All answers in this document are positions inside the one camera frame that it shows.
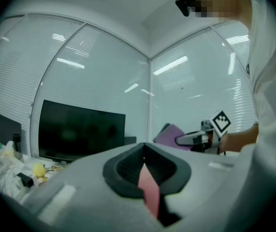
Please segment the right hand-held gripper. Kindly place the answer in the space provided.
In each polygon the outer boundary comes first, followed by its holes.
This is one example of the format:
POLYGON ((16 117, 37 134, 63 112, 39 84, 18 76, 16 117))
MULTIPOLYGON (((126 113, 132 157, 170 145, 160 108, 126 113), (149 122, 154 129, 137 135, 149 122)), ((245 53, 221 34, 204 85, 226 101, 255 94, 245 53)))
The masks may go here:
POLYGON ((192 145, 193 151, 200 153, 219 153, 222 136, 227 133, 231 121, 224 111, 201 122, 200 131, 176 137, 178 145, 192 145))

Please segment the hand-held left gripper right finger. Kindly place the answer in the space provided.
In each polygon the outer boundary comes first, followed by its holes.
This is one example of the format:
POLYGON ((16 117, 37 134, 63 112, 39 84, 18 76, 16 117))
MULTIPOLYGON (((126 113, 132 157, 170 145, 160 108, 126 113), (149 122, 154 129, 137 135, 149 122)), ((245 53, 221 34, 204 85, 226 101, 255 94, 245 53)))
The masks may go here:
POLYGON ((144 145, 146 161, 155 153, 164 174, 160 188, 160 211, 156 228, 146 232, 224 232, 235 200, 229 194, 230 174, 238 155, 212 155, 184 151, 159 144, 144 145))

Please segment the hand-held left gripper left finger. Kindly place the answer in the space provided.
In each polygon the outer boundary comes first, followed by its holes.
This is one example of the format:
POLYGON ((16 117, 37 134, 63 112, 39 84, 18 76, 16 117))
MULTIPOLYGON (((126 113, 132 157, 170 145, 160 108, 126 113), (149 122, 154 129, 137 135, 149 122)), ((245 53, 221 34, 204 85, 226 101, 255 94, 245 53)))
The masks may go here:
POLYGON ((23 202, 51 229, 62 232, 157 232, 162 224, 143 199, 116 194, 102 175, 104 164, 133 148, 126 145, 70 163, 36 187, 23 202))

